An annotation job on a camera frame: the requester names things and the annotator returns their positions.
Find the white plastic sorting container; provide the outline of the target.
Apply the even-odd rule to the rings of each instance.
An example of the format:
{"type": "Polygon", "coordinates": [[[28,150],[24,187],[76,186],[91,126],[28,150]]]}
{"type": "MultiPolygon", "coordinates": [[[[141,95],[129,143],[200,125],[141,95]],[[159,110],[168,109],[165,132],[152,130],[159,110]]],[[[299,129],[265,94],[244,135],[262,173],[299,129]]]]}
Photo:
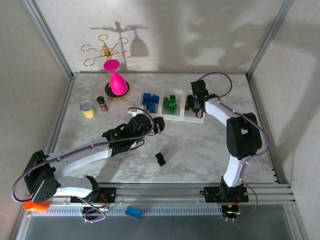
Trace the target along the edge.
{"type": "Polygon", "coordinates": [[[165,120],[181,121],[183,116],[183,90],[165,89],[161,104],[161,114],[165,120]]]}
{"type": "Polygon", "coordinates": [[[190,109],[186,110],[186,98],[188,95],[192,95],[191,90],[183,89],[181,95],[181,104],[180,104],[180,116],[182,122],[189,122],[189,123],[197,123],[203,124],[205,119],[205,114],[203,114],[203,118],[196,118],[196,114],[190,109]]]}
{"type": "Polygon", "coordinates": [[[152,117],[155,118],[155,117],[162,116],[162,104],[163,104],[163,92],[159,88],[149,87],[149,88],[142,88],[141,89],[140,94],[139,94],[138,106],[142,105],[152,117]],[[154,103],[155,104],[155,113],[150,113],[148,107],[146,107],[145,105],[142,104],[144,93],[150,93],[151,96],[152,95],[159,96],[159,102],[154,103]]]}

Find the black lego brick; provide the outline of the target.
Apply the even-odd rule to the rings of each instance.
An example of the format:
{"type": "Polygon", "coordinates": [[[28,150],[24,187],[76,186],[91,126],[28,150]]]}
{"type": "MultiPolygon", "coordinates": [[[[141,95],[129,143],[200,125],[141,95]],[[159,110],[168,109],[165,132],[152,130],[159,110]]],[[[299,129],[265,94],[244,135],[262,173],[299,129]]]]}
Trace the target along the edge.
{"type": "Polygon", "coordinates": [[[156,159],[157,159],[157,162],[159,164],[160,167],[164,166],[167,162],[165,161],[164,159],[164,156],[161,152],[157,153],[155,155],[156,159]]]}

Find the gold wine glass rack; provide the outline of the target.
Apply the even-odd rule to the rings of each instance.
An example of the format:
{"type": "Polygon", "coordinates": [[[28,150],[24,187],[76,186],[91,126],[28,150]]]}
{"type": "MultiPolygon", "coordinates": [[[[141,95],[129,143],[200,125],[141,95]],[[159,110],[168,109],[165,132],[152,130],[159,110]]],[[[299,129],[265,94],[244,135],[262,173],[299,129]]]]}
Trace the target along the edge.
{"type": "MultiPolygon", "coordinates": [[[[83,62],[83,65],[85,67],[92,67],[96,60],[97,59],[105,59],[105,62],[108,61],[108,60],[111,60],[111,59],[114,59],[114,55],[121,55],[124,60],[128,59],[128,58],[131,58],[133,53],[131,50],[121,50],[121,51],[115,51],[115,48],[118,46],[118,45],[125,45],[129,42],[129,40],[126,38],[126,37],[120,37],[117,41],[117,43],[113,46],[113,47],[109,47],[107,45],[107,40],[108,40],[109,36],[107,34],[101,34],[97,37],[97,39],[99,41],[102,42],[102,47],[101,49],[97,49],[97,48],[94,48],[92,47],[90,44],[84,44],[80,50],[82,52],[89,52],[89,51],[97,51],[98,52],[98,56],[94,57],[94,58],[87,58],[86,60],[84,60],[83,62]]],[[[104,87],[104,92],[106,94],[106,96],[112,100],[119,100],[121,98],[125,98],[126,95],[129,93],[130,91],[130,85],[129,83],[126,81],[126,84],[128,86],[128,90],[125,94],[123,95],[115,95],[113,92],[112,92],[112,89],[110,87],[110,78],[111,78],[111,75],[112,73],[111,72],[107,72],[107,76],[106,78],[108,79],[108,83],[105,85],[104,87]]]]}

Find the small spice bottle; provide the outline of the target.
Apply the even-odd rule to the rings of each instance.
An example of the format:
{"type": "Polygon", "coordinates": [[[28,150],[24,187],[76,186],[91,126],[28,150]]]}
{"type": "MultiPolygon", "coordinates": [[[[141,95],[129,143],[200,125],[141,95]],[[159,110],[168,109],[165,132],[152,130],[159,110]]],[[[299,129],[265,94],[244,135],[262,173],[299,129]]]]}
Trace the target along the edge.
{"type": "Polygon", "coordinates": [[[96,101],[97,101],[97,103],[98,103],[101,111],[103,111],[103,112],[108,111],[108,107],[107,107],[105,98],[104,98],[103,96],[98,96],[98,97],[96,98],[96,101]]]}

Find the yellow tin can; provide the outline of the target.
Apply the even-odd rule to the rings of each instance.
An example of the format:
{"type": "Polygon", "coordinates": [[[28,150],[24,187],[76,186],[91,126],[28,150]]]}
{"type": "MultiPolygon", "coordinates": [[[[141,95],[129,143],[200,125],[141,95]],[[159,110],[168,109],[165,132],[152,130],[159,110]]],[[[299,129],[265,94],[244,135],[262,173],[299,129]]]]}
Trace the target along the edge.
{"type": "Polygon", "coordinates": [[[90,100],[83,101],[79,108],[85,118],[92,118],[97,112],[94,103],[90,100]]]}

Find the pink plastic wine glass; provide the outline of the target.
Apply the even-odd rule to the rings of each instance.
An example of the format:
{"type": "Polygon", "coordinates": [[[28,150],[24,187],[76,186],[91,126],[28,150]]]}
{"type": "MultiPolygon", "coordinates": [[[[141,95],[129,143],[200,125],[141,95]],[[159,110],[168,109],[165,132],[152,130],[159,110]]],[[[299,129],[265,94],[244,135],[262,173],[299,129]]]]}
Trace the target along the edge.
{"type": "Polygon", "coordinates": [[[116,59],[110,59],[104,63],[103,67],[111,73],[109,85],[112,92],[117,96],[124,95],[128,91],[127,82],[122,75],[116,72],[120,67],[120,62],[116,59]]]}

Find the blue bone-shaped toy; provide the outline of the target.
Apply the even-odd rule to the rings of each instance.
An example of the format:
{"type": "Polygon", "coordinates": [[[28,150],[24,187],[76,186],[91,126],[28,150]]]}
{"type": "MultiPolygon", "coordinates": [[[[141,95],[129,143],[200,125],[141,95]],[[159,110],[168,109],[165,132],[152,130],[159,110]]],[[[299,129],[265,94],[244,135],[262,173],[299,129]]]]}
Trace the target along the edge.
{"type": "Polygon", "coordinates": [[[140,209],[134,208],[132,206],[128,206],[125,210],[125,215],[133,217],[137,220],[140,220],[143,212],[140,209]]]}

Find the orange plastic toy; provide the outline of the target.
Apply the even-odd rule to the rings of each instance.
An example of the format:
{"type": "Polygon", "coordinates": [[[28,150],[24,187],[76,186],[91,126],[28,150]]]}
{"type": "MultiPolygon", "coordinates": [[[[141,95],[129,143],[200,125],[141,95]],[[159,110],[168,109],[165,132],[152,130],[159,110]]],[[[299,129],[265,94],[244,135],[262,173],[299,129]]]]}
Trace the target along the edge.
{"type": "Polygon", "coordinates": [[[32,198],[30,196],[28,196],[26,200],[28,200],[28,202],[25,202],[22,204],[23,208],[26,211],[36,212],[36,213],[45,213],[50,207],[49,201],[35,203],[32,201],[32,198]]]}

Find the aluminium mounting rail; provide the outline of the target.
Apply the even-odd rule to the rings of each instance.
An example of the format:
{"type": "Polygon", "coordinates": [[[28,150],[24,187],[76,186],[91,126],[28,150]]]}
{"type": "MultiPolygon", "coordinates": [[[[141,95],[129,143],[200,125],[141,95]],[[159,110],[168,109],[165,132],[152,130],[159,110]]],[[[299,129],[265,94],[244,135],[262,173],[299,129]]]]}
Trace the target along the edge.
{"type": "Polygon", "coordinates": [[[289,184],[253,183],[235,197],[222,200],[220,188],[215,183],[106,183],[100,193],[86,197],[95,206],[119,205],[194,205],[241,203],[244,205],[295,204],[289,184]]]}

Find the aluminium side rail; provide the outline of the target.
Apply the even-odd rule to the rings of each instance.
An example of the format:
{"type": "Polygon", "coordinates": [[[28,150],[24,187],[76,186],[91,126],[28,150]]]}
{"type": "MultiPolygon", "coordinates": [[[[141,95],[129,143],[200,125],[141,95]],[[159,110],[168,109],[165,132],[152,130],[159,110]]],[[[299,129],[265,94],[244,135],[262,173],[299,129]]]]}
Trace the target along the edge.
{"type": "Polygon", "coordinates": [[[61,103],[53,123],[53,127],[48,139],[48,143],[44,151],[46,154],[53,153],[56,148],[76,79],[77,79],[77,75],[75,74],[68,81],[67,88],[61,99],[61,103]]]}
{"type": "Polygon", "coordinates": [[[255,109],[257,111],[260,123],[262,125],[262,128],[268,135],[269,139],[269,150],[268,150],[268,157],[270,160],[270,163],[272,164],[272,167],[275,172],[275,177],[277,179],[277,182],[279,184],[290,184],[288,179],[286,178],[286,174],[284,171],[284,168],[282,166],[282,161],[278,159],[276,156],[276,145],[275,141],[272,135],[272,131],[270,128],[270,124],[268,122],[267,114],[264,108],[264,104],[262,101],[262,98],[260,96],[256,81],[254,76],[247,77],[248,86],[250,88],[251,96],[255,104],[255,109]]]}

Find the aluminium frame post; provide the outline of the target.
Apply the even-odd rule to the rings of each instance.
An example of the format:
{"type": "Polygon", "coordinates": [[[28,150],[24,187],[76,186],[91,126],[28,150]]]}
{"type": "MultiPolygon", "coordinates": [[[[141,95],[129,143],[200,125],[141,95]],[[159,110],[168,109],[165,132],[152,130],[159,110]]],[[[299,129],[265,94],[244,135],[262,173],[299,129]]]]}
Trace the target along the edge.
{"type": "Polygon", "coordinates": [[[267,50],[269,49],[271,43],[275,39],[280,27],[282,26],[284,20],[286,19],[290,9],[292,8],[295,0],[283,0],[274,20],[271,22],[270,27],[267,29],[267,33],[263,38],[263,41],[253,58],[253,61],[246,72],[246,79],[249,81],[255,74],[260,63],[262,62],[267,50]]]}
{"type": "Polygon", "coordinates": [[[74,79],[77,74],[74,73],[68,64],[57,40],[55,39],[45,17],[43,16],[36,0],[22,0],[27,10],[29,11],[31,17],[33,18],[35,24],[37,25],[42,37],[47,43],[51,53],[55,57],[62,71],[68,79],[74,79]]]}

